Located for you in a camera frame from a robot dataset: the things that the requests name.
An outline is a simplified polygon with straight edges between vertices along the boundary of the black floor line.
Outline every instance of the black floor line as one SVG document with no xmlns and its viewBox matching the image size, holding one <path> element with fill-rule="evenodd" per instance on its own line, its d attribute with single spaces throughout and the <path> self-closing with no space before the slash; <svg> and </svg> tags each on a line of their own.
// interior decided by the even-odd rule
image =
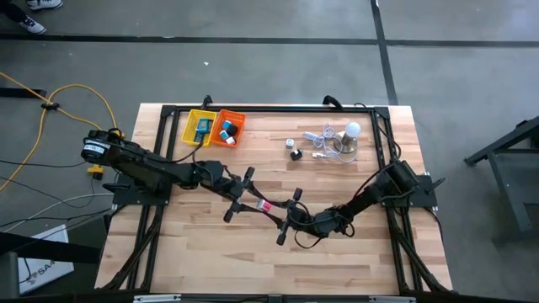
<svg viewBox="0 0 539 303">
<path fill-rule="evenodd" d="M 539 41 L 386 40 L 389 46 L 538 48 Z"/>
<path fill-rule="evenodd" d="M 0 34 L 0 40 L 58 42 L 123 42 L 123 43 L 212 43 L 270 45 L 376 45 L 376 39 L 339 38 L 244 38 L 244 37 L 166 37 L 125 35 L 27 35 Z"/>
<path fill-rule="evenodd" d="M 389 105 L 398 105 L 397 92 L 395 91 L 395 83 L 393 82 L 393 74 L 391 73 L 391 65 L 389 63 L 389 54 L 387 54 L 386 36 L 382 25 L 382 17 L 380 16 L 380 8 L 377 0 L 371 0 L 372 18 L 376 29 L 376 38 L 378 40 L 378 50 L 380 51 L 380 60 L 382 62 L 382 72 L 384 82 L 386 83 L 387 99 Z"/>
</svg>

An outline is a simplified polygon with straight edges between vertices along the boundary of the shoe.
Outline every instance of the shoe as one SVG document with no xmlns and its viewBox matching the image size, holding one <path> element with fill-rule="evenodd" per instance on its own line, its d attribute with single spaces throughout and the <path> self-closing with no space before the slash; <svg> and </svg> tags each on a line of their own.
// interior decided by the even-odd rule
<svg viewBox="0 0 539 303">
<path fill-rule="evenodd" d="M 28 16 L 26 16 L 26 19 L 23 22 L 19 22 L 19 25 L 28 30 L 31 34 L 41 35 L 47 31 L 45 26 L 35 22 L 35 20 Z"/>
<path fill-rule="evenodd" d="M 62 0 L 27 0 L 26 4 L 33 11 L 41 9 L 57 9 L 64 5 Z"/>
</svg>

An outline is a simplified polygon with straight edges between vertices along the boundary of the plastic tray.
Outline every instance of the plastic tray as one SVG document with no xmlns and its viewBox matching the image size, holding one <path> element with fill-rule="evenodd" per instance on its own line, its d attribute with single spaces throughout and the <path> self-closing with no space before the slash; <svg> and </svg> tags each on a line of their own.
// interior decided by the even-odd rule
<svg viewBox="0 0 539 303">
<path fill-rule="evenodd" d="M 209 120 L 213 120 L 213 126 L 211 127 L 210 134 L 206 134 L 206 136 L 204 136 L 204 144 L 202 146 L 208 147 L 210 145 L 211 135 L 213 134 L 213 130 L 215 129 L 216 117 L 217 117 L 216 112 L 192 109 L 189 112 L 189 118 L 187 118 L 187 124 L 185 124 L 184 133 L 182 135 L 182 141 L 189 145 L 199 145 L 200 144 L 199 142 L 195 142 L 196 126 L 199 123 L 199 119 L 207 118 Z"/>
<path fill-rule="evenodd" d="M 232 122 L 233 125 L 237 126 L 237 134 L 233 137 L 236 144 L 228 144 L 221 138 L 221 136 L 219 136 L 219 132 L 223 130 L 222 123 L 225 120 L 229 120 L 230 122 Z M 237 145 L 239 144 L 239 139 L 242 137 L 243 127 L 245 125 L 246 120 L 247 120 L 246 114 L 222 109 L 219 112 L 219 116 L 217 116 L 217 120 L 213 123 L 213 127 L 211 128 L 211 135 L 210 135 L 211 141 L 220 146 L 236 148 Z"/>
</svg>

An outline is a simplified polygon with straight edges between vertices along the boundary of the black bracket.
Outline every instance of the black bracket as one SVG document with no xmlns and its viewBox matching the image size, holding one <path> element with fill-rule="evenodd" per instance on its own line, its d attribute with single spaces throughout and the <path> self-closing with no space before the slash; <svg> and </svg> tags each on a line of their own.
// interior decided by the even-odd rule
<svg viewBox="0 0 539 303">
<path fill-rule="evenodd" d="M 42 109 L 46 109 L 47 111 L 49 110 L 57 110 L 60 108 L 60 104 L 58 103 L 53 103 L 53 104 L 41 104 L 41 108 Z"/>
<path fill-rule="evenodd" d="M 419 188 L 410 195 L 409 204 L 406 199 L 388 200 L 385 202 L 386 207 L 437 207 L 435 188 L 442 184 L 446 179 L 441 178 L 436 182 L 432 182 L 429 175 L 419 175 Z"/>
<path fill-rule="evenodd" d="M 344 110 L 343 105 L 341 105 L 341 103 L 337 101 L 336 98 L 330 95 L 326 95 L 326 97 L 323 98 L 322 105 L 330 105 L 330 104 L 332 104 L 335 107 L 335 109 Z"/>
<path fill-rule="evenodd" d="M 383 119 L 388 120 L 389 119 L 389 108 L 381 107 L 381 106 L 375 106 L 374 110 L 377 114 L 379 114 Z"/>
<path fill-rule="evenodd" d="M 169 117 L 175 110 L 175 105 L 163 105 L 161 108 L 161 118 Z"/>
<path fill-rule="evenodd" d="M 115 194 L 112 200 L 114 205 L 165 206 L 168 205 L 168 200 L 170 199 L 172 183 L 163 186 L 165 190 L 161 193 L 145 193 L 135 185 L 135 181 L 132 178 L 121 174 L 118 177 L 117 183 L 103 184 L 103 187 Z"/>
<path fill-rule="evenodd" d="M 208 108 L 208 104 L 212 104 L 213 100 L 211 99 L 210 95 L 206 95 L 204 98 L 204 101 L 202 101 L 202 106 L 200 106 L 200 109 L 205 110 Z"/>
</svg>

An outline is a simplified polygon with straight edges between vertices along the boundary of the yellow connector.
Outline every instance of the yellow connector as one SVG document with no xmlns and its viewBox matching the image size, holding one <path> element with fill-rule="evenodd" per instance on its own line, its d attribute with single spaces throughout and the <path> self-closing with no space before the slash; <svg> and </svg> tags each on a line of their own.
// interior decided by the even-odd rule
<svg viewBox="0 0 539 303">
<path fill-rule="evenodd" d="M 92 174 L 92 178 L 101 180 L 103 178 L 104 169 L 100 165 L 94 164 L 88 169 L 88 173 Z"/>
<path fill-rule="evenodd" d="M 118 131 L 118 130 L 113 130 L 112 132 L 114 134 L 118 135 L 118 136 L 120 135 L 120 131 Z M 124 140 L 125 138 L 126 138 L 125 132 L 122 132 L 121 133 L 121 139 Z"/>
</svg>

